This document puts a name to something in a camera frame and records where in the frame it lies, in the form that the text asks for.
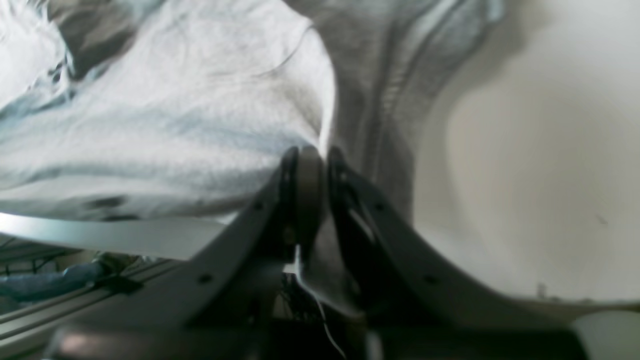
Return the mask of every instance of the cable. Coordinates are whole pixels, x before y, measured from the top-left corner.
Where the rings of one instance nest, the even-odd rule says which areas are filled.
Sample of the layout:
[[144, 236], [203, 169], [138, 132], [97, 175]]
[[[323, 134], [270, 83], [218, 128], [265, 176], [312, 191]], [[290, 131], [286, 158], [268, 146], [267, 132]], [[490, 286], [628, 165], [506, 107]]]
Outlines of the cable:
[[329, 331], [329, 326], [327, 326], [327, 324], [326, 324], [326, 317], [324, 315], [324, 309], [322, 307], [322, 304], [320, 304], [320, 301], [318, 301], [317, 299], [316, 299], [316, 304], [318, 304], [318, 309], [320, 309], [320, 314], [322, 315], [322, 320], [323, 320], [323, 324], [324, 324], [324, 331], [326, 332], [326, 337], [329, 338], [329, 341], [331, 341], [331, 344], [333, 345], [333, 347], [335, 347], [335, 349], [338, 350], [340, 355], [342, 355], [342, 358], [346, 359], [347, 357], [344, 355], [344, 351], [342, 351], [342, 349], [338, 346], [338, 344], [335, 342], [335, 340], [331, 336], [331, 332]]

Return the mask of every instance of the white cloth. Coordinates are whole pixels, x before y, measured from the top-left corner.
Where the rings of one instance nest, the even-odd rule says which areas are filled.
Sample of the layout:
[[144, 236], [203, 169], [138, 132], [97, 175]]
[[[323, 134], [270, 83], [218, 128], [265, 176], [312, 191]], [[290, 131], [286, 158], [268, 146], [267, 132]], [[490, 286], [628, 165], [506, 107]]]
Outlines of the white cloth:
[[[42, 69], [54, 102], [0, 99], [0, 212], [221, 215], [286, 148], [337, 145], [409, 221], [426, 113], [501, 2], [285, 1], [49, 0], [68, 76], [48, 71], [56, 58]], [[356, 311], [331, 221], [300, 275], [322, 301]]]
[[[2, 212], [215, 215], [251, 197], [287, 148], [326, 148], [331, 63], [311, 22], [281, 1], [165, 1], [82, 81], [69, 80], [45, 11], [2, 3]], [[5, 59], [29, 71], [7, 76], [17, 67]]]

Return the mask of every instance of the black plastic part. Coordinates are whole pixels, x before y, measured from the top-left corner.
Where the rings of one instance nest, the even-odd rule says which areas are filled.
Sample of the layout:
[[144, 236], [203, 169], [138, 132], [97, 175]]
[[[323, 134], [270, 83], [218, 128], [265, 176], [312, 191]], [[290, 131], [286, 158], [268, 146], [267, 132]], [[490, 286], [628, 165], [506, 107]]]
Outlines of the black plastic part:
[[282, 267], [311, 247], [328, 200], [369, 335], [357, 357], [585, 359], [572, 331], [479, 284], [420, 238], [339, 151], [289, 151], [227, 229], [168, 278], [61, 328], [52, 360], [293, 359], [337, 352], [274, 323]]
[[486, 331], [388, 328], [367, 337], [368, 359], [581, 360], [568, 331]]
[[568, 347], [580, 349], [576, 336], [564, 325], [518, 306], [442, 257], [371, 183], [345, 164], [337, 149], [329, 155], [328, 168], [340, 250], [358, 283], [360, 305], [373, 329], [548, 331], [563, 334]]
[[[165, 281], [61, 328], [45, 353], [48, 359], [124, 359], [121, 356], [126, 347], [136, 354], [146, 349], [160, 355], [163, 350], [155, 348], [159, 340], [167, 346], [193, 347], [198, 349], [193, 354], [199, 354], [203, 344], [225, 348], [228, 331], [239, 339], [264, 338], [282, 268], [293, 261], [295, 244], [284, 242], [284, 231], [294, 211], [292, 182], [297, 157], [297, 149], [290, 150], [270, 182], [236, 221]], [[82, 356], [69, 353], [65, 344], [81, 338], [84, 332], [91, 333], [92, 340], [83, 342]], [[176, 333], [182, 335], [175, 341], [163, 335]], [[122, 340], [123, 345], [100, 345], [113, 343], [113, 339]]]

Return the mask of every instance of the white towel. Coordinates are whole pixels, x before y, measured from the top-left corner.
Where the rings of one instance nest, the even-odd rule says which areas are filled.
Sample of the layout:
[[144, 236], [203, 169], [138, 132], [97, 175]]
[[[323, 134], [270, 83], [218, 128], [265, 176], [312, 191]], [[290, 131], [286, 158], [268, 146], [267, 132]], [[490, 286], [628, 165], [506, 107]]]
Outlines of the white towel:
[[42, 7], [2, 2], [0, 56], [12, 63], [0, 74], [20, 78], [0, 98], [0, 211], [221, 214], [250, 198], [287, 148], [326, 148], [334, 77], [308, 19], [278, 0], [155, 3], [140, 23], [122, 20], [136, 28], [127, 48], [74, 80], [68, 60], [90, 54], [73, 56], [63, 40], [80, 7], [60, 16], [64, 37]]

